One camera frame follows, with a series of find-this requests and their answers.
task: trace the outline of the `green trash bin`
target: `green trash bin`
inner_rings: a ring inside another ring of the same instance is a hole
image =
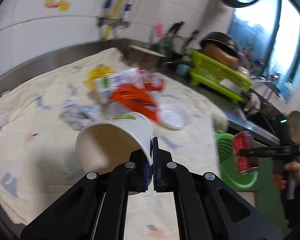
[[[252,187],[258,178],[258,172],[240,176],[237,172],[237,164],[232,149],[234,135],[229,133],[216,134],[218,147],[221,179],[233,190],[248,189]]]

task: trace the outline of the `green basket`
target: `green basket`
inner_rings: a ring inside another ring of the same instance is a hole
[[[230,97],[235,104],[243,101],[243,98],[239,94],[219,85],[219,83],[223,79],[229,79],[243,91],[247,92],[252,85],[248,79],[196,50],[192,50],[191,58],[194,64],[194,68],[190,70],[191,84],[198,85],[199,83],[203,83]]]
[[[258,178],[258,172],[245,176],[238,175],[237,164],[232,149],[234,135],[229,133],[216,134],[219,163],[222,180],[233,190],[252,187]]]

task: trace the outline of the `silver screw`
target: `silver screw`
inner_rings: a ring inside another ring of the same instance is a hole
[[[135,164],[134,162],[127,162],[124,166],[126,166],[126,168],[128,169],[132,169],[135,166]]]
[[[89,172],[87,174],[87,179],[95,179],[97,177],[97,174],[95,172]]]
[[[216,178],[216,176],[213,173],[206,173],[206,175],[204,176],[207,180],[214,180]]]
[[[167,167],[170,168],[170,169],[174,169],[174,168],[177,167],[177,164],[174,163],[174,162],[169,162],[169,163],[167,163]]]

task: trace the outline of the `window frame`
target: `window frame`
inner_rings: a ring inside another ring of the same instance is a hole
[[[298,13],[300,14],[300,1],[296,1],[296,0],[289,0],[289,2],[294,6],[294,8],[298,11]],[[274,28],[272,30],[271,33],[271,37],[270,37],[270,41],[269,44],[267,46],[266,52],[265,52],[265,56],[264,56],[264,66],[263,68],[259,71],[258,76],[262,76],[265,72],[266,69],[269,68],[269,63],[270,63],[270,58],[274,49],[274,44],[275,44],[275,40],[278,34],[278,30],[279,30],[279,26],[280,26],[280,16],[281,16],[281,9],[282,9],[282,0],[277,0],[278,6],[277,6],[277,13],[276,13],[276,17],[275,17],[275,23],[274,23]],[[231,23],[228,27],[227,33],[229,33],[230,28],[232,26],[232,24],[234,23],[234,17],[235,17],[235,10],[232,14],[232,19],[231,19]],[[298,43],[297,43],[297,47],[296,47],[296,51],[293,57],[293,60],[291,62],[290,68],[289,68],[289,73],[288,73],[288,79],[293,80],[297,69],[299,67],[299,63],[300,63],[300,28],[299,28],[299,37],[298,37]]]

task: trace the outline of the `patterned cloth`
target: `patterned cloth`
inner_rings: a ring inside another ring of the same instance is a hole
[[[124,70],[122,57],[117,49],[105,50],[35,77],[0,98],[0,204],[15,223],[30,223],[84,175],[75,152],[79,131],[60,117],[60,106],[64,100],[95,103],[82,84],[87,72],[98,64]],[[170,78],[159,101],[181,106],[192,117],[180,131],[153,122],[159,147],[191,172],[218,175],[214,130],[226,130],[225,114]],[[173,194],[155,193],[150,185],[148,192],[130,196],[125,237],[178,239]]]

